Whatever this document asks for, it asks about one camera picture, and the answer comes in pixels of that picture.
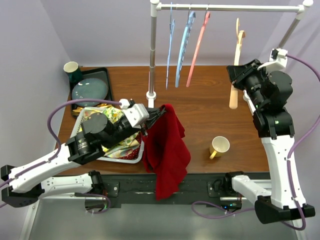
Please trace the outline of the yellow lemon print garment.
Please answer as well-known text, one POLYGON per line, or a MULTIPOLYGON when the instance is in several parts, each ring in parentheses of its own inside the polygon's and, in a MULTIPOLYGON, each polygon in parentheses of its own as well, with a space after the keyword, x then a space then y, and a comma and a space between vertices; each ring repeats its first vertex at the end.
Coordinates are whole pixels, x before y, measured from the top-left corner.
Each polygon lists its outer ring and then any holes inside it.
MULTIPOLYGON (((124 113, 113 106, 108 106, 108 107, 85 107, 84 109, 84 117, 83 121, 86 121, 90 118, 91 115, 95 113, 101 113, 104 114, 113 124, 117 122, 123 115, 124 113)), ((128 147, 133 147, 136 145, 139 145, 139 142, 137 140, 139 133, 136 132, 133 135, 125 138, 124 140, 120 141, 115 148, 119 147, 121 149, 123 148, 128 148, 128 147)))

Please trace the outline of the plain red garment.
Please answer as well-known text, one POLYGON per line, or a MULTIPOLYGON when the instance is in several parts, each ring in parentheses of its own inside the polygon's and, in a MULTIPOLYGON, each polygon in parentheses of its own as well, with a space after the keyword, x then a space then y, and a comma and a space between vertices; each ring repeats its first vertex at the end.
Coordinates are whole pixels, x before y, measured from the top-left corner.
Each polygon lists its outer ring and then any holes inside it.
POLYGON ((155 199, 158 201, 179 190, 191 161, 190 151, 183 140, 185 129, 174 107, 169 103, 162 106, 165 106, 165 113, 147 130, 147 136, 142 137, 142 161, 147 173, 156 174, 155 199))

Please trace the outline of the red polka dot skirt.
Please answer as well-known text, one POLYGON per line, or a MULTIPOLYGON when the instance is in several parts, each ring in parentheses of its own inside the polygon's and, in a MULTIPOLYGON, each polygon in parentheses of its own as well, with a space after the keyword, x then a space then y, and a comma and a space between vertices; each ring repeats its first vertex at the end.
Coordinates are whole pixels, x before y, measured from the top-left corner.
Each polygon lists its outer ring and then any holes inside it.
POLYGON ((138 157, 142 143, 142 137, 139 133, 129 148, 123 149, 121 152, 121 157, 119 159, 133 161, 138 157))

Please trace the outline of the pastel floral skirt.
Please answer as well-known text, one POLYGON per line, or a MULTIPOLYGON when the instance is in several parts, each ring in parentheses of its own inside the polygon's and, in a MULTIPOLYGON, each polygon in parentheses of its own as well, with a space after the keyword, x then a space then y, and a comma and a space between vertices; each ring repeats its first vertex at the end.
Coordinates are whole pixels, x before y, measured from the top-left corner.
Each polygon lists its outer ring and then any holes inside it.
POLYGON ((120 149, 120 148, 108 149, 108 148, 103 147, 102 150, 104 152, 104 157, 114 158, 114 159, 124 158, 133 152, 132 147, 122 148, 122 149, 120 149))

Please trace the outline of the light blue plastic hanger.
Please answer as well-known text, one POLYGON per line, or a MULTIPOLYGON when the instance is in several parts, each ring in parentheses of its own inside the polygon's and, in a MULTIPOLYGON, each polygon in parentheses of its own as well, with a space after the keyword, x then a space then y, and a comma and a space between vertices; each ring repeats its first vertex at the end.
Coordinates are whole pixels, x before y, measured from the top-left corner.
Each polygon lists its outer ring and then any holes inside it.
POLYGON ((176 74, 175 74, 175 87, 179 87, 179 82, 180 82, 180 74, 183 66, 183 61, 186 53, 186 48, 188 45, 188 40, 190 37, 190 32, 193 26, 193 23, 196 18, 196 13, 194 11, 191 11, 188 14, 188 19, 182 34, 181 38, 181 43, 180 43, 180 49, 179 49, 179 54, 178 54, 178 60, 177 60, 177 67, 176 67, 176 74))

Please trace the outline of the pink plastic hanger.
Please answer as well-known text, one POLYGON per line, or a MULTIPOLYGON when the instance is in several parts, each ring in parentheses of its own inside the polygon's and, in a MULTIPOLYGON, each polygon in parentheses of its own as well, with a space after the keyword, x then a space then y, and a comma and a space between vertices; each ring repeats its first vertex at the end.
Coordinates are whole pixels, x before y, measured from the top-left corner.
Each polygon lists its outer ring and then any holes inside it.
POLYGON ((192 62, 191 62, 189 73, 188 73, 186 87, 189 87, 190 84, 191 84, 194 68, 195 68, 197 57, 198 57, 199 50, 200 50, 200 45, 201 45, 201 42, 202 42, 202 39, 203 39, 203 36, 204 36, 204 32, 205 32, 205 29, 206 29, 206 26, 208 24, 208 21, 209 21, 210 17, 211 17, 211 13, 209 11, 207 11, 205 13, 204 21, 203 21, 203 24, 201 26, 201 29, 200 29, 200 32, 199 32, 199 35, 198 35, 197 43, 196 43, 196 46, 195 46, 192 62))

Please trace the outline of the blue wire hanger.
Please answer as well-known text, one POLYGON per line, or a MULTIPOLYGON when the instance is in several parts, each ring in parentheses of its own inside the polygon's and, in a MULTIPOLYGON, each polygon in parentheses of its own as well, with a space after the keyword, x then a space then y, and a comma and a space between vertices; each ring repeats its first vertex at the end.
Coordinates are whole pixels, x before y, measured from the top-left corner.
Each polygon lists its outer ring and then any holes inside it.
POLYGON ((170 74, 170 61, 171 61, 171 51, 172 51, 172 42, 173 42, 173 34, 175 28, 175 20, 173 19, 173 3, 170 3, 170 17, 169 17, 169 47, 167 54, 167 63, 166 63, 166 79, 165 79, 165 89, 168 89, 169 84, 169 74, 170 74))

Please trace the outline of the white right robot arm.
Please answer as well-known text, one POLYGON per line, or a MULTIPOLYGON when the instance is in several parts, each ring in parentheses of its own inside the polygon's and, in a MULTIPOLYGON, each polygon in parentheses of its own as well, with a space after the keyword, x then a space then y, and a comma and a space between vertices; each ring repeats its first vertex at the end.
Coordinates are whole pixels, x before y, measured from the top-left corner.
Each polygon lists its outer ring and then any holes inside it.
POLYGON ((271 190, 236 171, 225 174, 223 192, 230 197, 239 193, 249 200, 262 224, 297 219, 305 224, 316 210, 303 195, 296 169, 294 122, 285 108, 293 93, 292 78, 281 70, 267 69, 257 59, 226 69, 232 86, 247 94, 253 124, 267 156, 271 190))

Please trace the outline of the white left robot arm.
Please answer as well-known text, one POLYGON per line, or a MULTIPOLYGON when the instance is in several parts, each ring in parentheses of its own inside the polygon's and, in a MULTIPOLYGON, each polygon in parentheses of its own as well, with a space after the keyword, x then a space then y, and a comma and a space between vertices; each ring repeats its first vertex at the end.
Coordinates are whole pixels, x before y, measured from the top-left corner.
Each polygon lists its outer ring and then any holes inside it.
POLYGON ((3 205, 21 208, 48 196, 67 193, 106 198, 107 191, 98 171, 66 177, 58 174, 103 157, 104 148, 110 149, 135 133, 145 135, 165 112, 164 107, 135 104, 116 122, 100 112, 91 114, 81 123, 81 131, 52 154, 24 166, 5 165, 0 169, 4 181, 0 186, 3 205))

